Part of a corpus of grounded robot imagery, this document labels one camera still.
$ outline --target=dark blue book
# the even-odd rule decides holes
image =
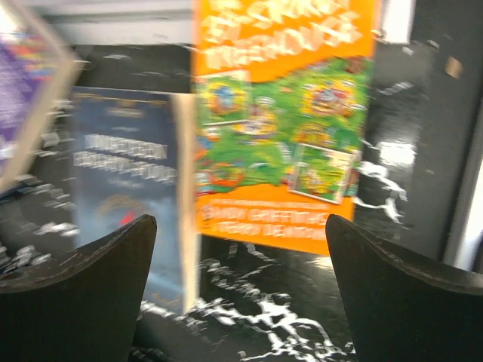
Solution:
[[[76,246],[153,215],[158,234],[145,299],[184,313],[196,285],[189,252],[195,239],[187,239],[187,203],[179,197],[186,194],[182,176],[191,175],[182,175],[186,130],[176,96],[77,87],[73,107]]]

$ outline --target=book title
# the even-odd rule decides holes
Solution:
[[[102,134],[88,134],[84,140],[85,149],[90,151],[74,152],[74,166],[128,174],[157,183],[170,182],[177,177],[174,168],[153,163],[168,158],[168,145]]]
[[[359,15],[351,11],[350,0],[260,0],[253,1],[244,14],[240,0],[211,0],[214,15],[202,19],[202,34],[211,46],[202,51],[210,69],[263,63],[280,55],[296,56],[303,51],[317,51],[322,46],[336,48],[352,44],[362,37],[352,22]],[[308,26],[269,32],[285,19],[317,17]],[[240,38],[244,26],[268,34]]]

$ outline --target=book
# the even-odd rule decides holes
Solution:
[[[144,297],[184,313],[197,293],[194,96],[75,87],[72,99],[76,246],[153,215],[158,233]]]
[[[18,0],[0,1],[0,194],[29,169],[82,63]]]
[[[355,209],[378,0],[197,4],[199,230],[328,255],[328,216]]]

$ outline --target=green illustration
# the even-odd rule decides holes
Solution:
[[[293,192],[335,203],[346,190],[352,195],[357,189],[353,155],[361,148],[372,66],[365,58],[333,58],[266,83],[234,79],[226,83],[225,75],[205,78],[201,85],[197,81],[197,91],[204,94],[199,97],[195,157],[198,194],[259,184],[288,185],[305,172],[295,159],[304,157],[310,162],[300,162],[311,164],[313,172],[328,173],[326,189],[320,187],[314,195],[299,181]],[[221,82],[237,84],[245,92],[245,113],[211,111],[208,105],[214,101],[208,102],[207,97],[213,92],[207,89],[217,89]],[[302,145],[342,152],[352,161],[345,168],[334,167],[329,158],[312,158],[311,151],[299,155],[300,150],[311,149]]]
[[[196,80],[199,126],[248,121],[251,83],[247,71],[234,71]]]

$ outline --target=orange book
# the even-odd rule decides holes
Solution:
[[[202,234],[328,254],[353,218],[378,0],[199,0]]]

